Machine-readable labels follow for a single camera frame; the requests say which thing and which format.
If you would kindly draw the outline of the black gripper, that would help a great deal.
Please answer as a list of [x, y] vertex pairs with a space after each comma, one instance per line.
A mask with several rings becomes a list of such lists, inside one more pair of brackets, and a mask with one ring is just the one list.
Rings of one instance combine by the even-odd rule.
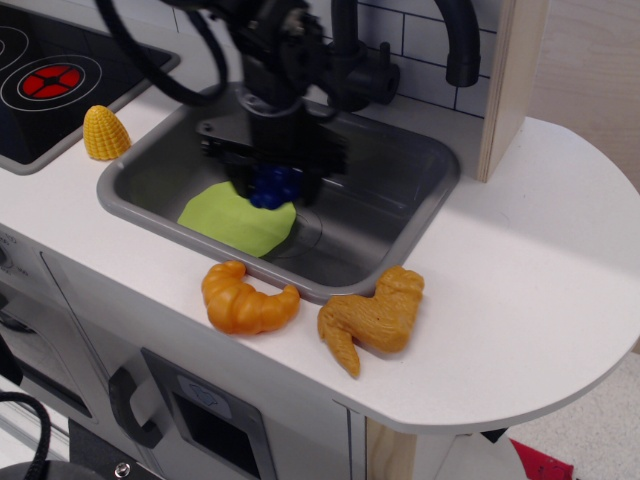
[[347, 142], [298, 101], [278, 109], [256, 97], [236, 97], [230, 111], [201, 120], [196, 132], [205, 154], [222, 165], [238, 195], [250, 199], [261, 167], [302, 171], [300, 200], [312, 205], [322, 175], [343, 174]]

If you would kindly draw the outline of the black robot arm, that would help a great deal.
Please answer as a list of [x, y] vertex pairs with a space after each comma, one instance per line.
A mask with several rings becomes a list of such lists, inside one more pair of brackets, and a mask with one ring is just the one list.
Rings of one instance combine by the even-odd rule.
[[322, 27], [304, 1], [175, 1], [208, 47], [218, 72], [209, 90], [193, 91], [156, 66], [127, 30], [111, 1], [98, 11], [112, 38], [143, 75], [170, 98], [209, 107], [227, 90], [228, 67], [206, 18], [220, 20], [241, 54], [243, 81], [236, 97], [245, 112], [246, 138], [199, 126], [202, 147], [219, 160], [235, 191], [257, 207], [275, 210], [299, 200], [312, 204], [324, 178], [346, 167], [346, 145], [325, 128], [331, 115], [309, 113], [303, 97], [324, 76], [330, 54]]

